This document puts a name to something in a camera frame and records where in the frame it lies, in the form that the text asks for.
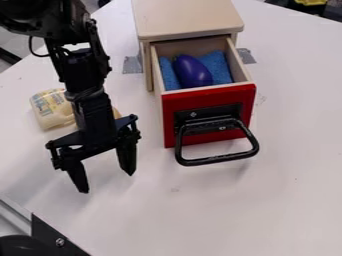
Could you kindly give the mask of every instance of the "red drawer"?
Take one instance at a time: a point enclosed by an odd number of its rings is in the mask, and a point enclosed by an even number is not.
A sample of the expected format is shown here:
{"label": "red drawer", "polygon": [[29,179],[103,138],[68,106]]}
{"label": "red drawer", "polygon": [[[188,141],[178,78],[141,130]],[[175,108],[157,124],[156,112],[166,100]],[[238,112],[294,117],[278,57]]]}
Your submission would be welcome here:
{"label": "red drawer", "polygon": [[[214,50],[221,50],[226,53],[234,83],[174,91],[165,90],[159,57],[172,58],[178,54],[189,54],[197,57]],[[154,90],[159,102],[165,147],[175,146],[176,116],[182,111],[188,113],[189,120],[191,120],[191,118],[198,117],[197,111],[201,112],[201,109],[212,109],[211,113],[215,116],[216,109],[219,110],[217,115],[220,115],[222,114],[220,109],[222,110],[226,106],[229,108],[229,106],[239,105],[239,118],[247,127],[249,126],[256,86],[250,79],[229,36],[155,43],[151,45],[151,54]],[[183,145],[244,137],[244,133],[239,129],[221,128],[221,130],[209,133],[184,136]]]}

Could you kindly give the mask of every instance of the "black drawer handle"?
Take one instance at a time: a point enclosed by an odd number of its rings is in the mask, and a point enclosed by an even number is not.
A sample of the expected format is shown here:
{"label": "black drawer handle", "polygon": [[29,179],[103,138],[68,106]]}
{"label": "black drawer handle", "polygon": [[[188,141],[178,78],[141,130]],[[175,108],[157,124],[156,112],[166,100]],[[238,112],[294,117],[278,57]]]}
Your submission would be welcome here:
{"label": "black drawer handle", "polygon": [[246,138],[252,144],[252,149],[245,152],[239,152],[234,154],[227,154],[227,155],[219,155],[219,156],[212,156],[212,157],[205,157],[205,158],[198,158],[198,159],[184,159],[182,156],[182,149],[183,149],[183,136],[191,131],[193,124],[183,124],[180,126],[177,138],[176,138],[176,147],[175,147],[175,156],[176,160],[179,164],[184,166],[198,166],[198,165],[205,165],[205,164],[214,164],[214,163],[221,163],[233,160],[239,160],[244,158],[249,158],[255,156],[259,152],[259,142],[254,137],[252,132],[245,126],[245,124],[240,120],[234,117],[225,118],[224,121],[226,124],[229,124],[235,128],[239,128],[243,131],[246,135]]}

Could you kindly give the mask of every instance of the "purple egg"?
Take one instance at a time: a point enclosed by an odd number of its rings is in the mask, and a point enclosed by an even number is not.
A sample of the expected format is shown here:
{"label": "purple egg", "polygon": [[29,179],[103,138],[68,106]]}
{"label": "purple egg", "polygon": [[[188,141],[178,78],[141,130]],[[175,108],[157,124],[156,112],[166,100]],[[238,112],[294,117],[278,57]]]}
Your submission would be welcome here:
{"label": "purple egg", "polygon": [[184,89],[213,84],[213,77],[206,66],[189,55],[179,55],[173,62],[173,69]]}

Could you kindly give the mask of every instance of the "blue cloth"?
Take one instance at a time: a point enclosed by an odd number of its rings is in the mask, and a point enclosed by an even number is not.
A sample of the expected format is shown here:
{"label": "blue cloth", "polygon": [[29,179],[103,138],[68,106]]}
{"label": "blue cloth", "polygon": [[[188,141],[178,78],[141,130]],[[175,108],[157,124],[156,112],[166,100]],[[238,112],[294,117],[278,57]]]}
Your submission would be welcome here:
{"label": "blue cloth", "polygon": [[159,65],[163,75],[165,90],[172,91],[182,89],[180,83],[178,82],[177,76],[173,71],[171,61],[169,61],[168,58],[160,57]]}
{"label": "blue cloth", "polygon": [[[222,51],[214,51],[197,59],[210,71],[214,80],[213,85],[234,83],[228,68],[225,54]],[[166,57],[160,57],[159,64],[164,80],[165,90],[171,91],[182,89],[172,68],[172,62]]]}
{"label": "blue cloth", "polygon": [[214,51],[197,59],[211,73],[214,80],[213,85],[233,83],[225,54],[222,51]]}

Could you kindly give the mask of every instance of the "white table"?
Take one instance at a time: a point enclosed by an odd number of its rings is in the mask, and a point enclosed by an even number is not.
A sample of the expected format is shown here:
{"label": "white table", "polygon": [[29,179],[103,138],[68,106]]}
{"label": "white table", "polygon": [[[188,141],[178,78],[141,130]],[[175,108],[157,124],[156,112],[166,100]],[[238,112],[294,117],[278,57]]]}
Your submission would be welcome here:
{"label": "white table", "polygon": [[44,144],[72,128],[43,133],[36,124],[28,98],[62,85],[50,60],[29,56],[0,76],[2,193],[96,256],[340,256],[342,24],[256,1],[235,5],[246,24],[238,46],[258,62],[247,66],[258,85],[256,157],[176,163],[142,75],[121,74],[138,45],[130,1],[116,0],[94,17],[114,67],[107,92],[123,114],[140,118],[138,171],[128,177],[114,151],[89,159],[89,195],[53,171]]}

